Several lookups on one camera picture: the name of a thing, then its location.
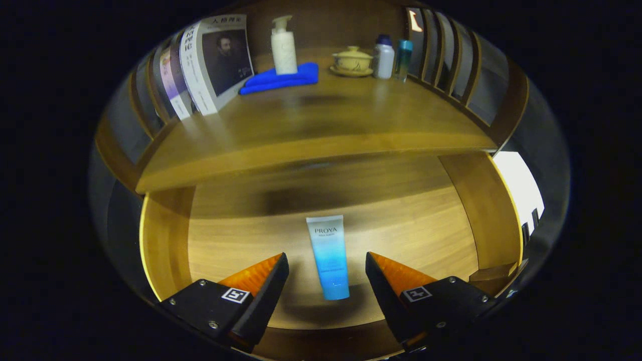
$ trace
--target saucer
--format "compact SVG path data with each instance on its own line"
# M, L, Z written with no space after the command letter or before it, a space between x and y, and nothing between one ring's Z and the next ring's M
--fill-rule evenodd
M337 69L334 65L330 66L330 71L337 75L352 76L352 77L368 76L368 75L371 75L373 72L373 70L370 68L368 68L366 71L351 71L351 70Z

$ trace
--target wooden shelf board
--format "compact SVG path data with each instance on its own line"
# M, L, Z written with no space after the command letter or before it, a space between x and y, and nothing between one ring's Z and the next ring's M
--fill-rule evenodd
M143 170L136 191L329 157L496 150L465 114L419 84L332 75L327 65L333 51L300 52L300 63L320 64L318 84L237 96L217 114L195 114L176 125ZM257 58L257 69L267 68L268 58Z
M351 296L326 301L305 218L344 215ZM196 187L187 248L192 279L219 281L285 252L290 277L269 327L319 330L383 320L367 251L437 279L478 270L464 207L434 155L318 164L219 177Z

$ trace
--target blue bottle cap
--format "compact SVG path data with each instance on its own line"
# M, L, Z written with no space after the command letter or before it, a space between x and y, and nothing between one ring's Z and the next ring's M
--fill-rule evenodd
M377 37L377 44L392 46L392 40L390 40L390 36L388 34L379 34Z
M399 49L400 50L405 49L405 50L412 51L412 41L399 39Z

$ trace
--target pump dispenser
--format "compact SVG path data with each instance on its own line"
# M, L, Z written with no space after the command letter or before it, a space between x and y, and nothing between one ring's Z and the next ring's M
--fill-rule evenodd
M294 49L294 34L286 31L292 15L274 19L272 29L272 56L277 75L297 73L297 54Z

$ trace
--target blue towel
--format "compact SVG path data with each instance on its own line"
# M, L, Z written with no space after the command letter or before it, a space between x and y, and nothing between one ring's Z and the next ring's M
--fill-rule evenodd
M299 72L296 74L277 75L276 69L271 69L265 73L255 75L245 82L245 86L241 88L239 94L244 95L270 89L318 83L319 66L316 63L301 64L298 70Z

